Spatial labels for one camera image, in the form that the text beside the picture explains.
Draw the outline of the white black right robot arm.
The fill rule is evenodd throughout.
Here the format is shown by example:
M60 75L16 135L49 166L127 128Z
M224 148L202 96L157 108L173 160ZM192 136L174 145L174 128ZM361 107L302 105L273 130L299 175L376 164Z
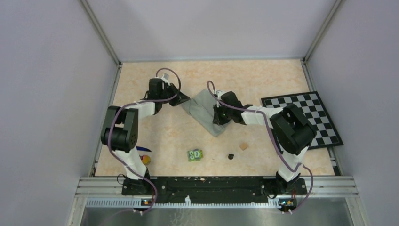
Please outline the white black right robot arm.
M276 174L276 188L288 194L295 188L304 155L317 133L304 113L295 104L267 108L243 105L234 92L211 91L216 99L214 120L217 125L235 122L242 125L266 126L282 165Z

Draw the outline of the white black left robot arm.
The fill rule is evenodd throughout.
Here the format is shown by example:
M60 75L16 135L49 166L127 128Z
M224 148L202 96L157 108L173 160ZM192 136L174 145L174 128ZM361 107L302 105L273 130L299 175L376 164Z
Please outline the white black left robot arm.
M145 178L147 167L142 163L137 149L139 121L156 115L164 104L178 106L190 100L173 83L165 78L152 78L144 99L124 106L109 106L100 139L110 154L125 168L127 177L133 179L133 189L139 194L150 191L151 182Z

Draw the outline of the grey-green cloth napkin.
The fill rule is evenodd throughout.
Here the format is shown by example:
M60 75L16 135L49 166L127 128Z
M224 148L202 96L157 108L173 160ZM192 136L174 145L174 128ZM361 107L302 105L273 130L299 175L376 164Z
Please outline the grey-green cloth napkin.
M181 104L181 107L194 118L212 136L217 137L225 132L229 123L217 125L213 123L216 100L207 89L203 89L195 97Z

